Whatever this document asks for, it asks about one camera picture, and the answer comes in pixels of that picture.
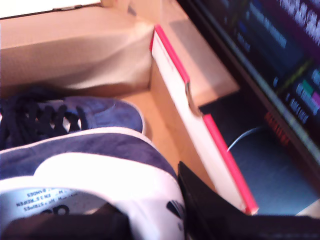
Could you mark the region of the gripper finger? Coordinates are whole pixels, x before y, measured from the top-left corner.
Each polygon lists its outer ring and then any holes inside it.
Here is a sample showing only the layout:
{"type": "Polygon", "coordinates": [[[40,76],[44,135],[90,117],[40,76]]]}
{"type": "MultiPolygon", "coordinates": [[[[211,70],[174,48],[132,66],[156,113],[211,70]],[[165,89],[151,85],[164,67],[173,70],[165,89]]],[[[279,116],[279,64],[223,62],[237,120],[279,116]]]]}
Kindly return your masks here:
{"type": "Polygon", "coordinates": [[[211,190],[183,162],[178,183],[186,209],[186,229],[194,240],[249,240],[246,215],[211,190]]]}
{"type": "Polygon", "coordinates": [[[106,203],[94,214],[94,223],[97,225],[128,225],[128,216],[113,205],[106,203]]]}

